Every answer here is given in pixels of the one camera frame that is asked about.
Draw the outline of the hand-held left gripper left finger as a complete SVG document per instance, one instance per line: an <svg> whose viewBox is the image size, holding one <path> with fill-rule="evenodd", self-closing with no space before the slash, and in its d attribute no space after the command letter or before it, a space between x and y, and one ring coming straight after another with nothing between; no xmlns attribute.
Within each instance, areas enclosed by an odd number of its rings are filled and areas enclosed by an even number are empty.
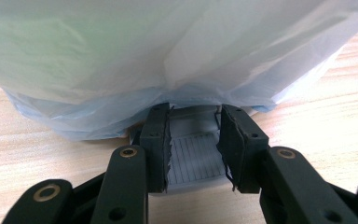
<svg viewBox="0 0 358 224"><path fill-rule="evenodd" d="M169 103L154 105L149 110L140 135L140 146L145 150L147 160L150 193L161 193L168 187L172 157L170 112Z"/></svg>

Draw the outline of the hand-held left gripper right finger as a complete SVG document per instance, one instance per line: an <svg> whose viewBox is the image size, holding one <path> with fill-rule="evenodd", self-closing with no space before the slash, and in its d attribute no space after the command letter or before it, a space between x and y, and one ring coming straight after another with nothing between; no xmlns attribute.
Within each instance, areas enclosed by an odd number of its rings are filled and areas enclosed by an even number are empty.
<svg viewBox="0 0 358 224"><path fill-rule="evenodd" d="M257 172L268 147L269 138L244 110L222 105L217 149L234 189L240 193L260 191Z"/></svg>

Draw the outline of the pale blue plastic trash bag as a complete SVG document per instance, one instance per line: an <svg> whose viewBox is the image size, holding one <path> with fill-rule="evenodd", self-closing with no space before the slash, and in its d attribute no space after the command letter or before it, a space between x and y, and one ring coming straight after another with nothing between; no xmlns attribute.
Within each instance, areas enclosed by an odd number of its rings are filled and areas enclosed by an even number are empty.
<svg viewBox="0 0 358 224"><path fill-rule="evenodd" d="M358 32L358 0L0 0L0 87L72 140L151 106L270 111Z"/></svg>

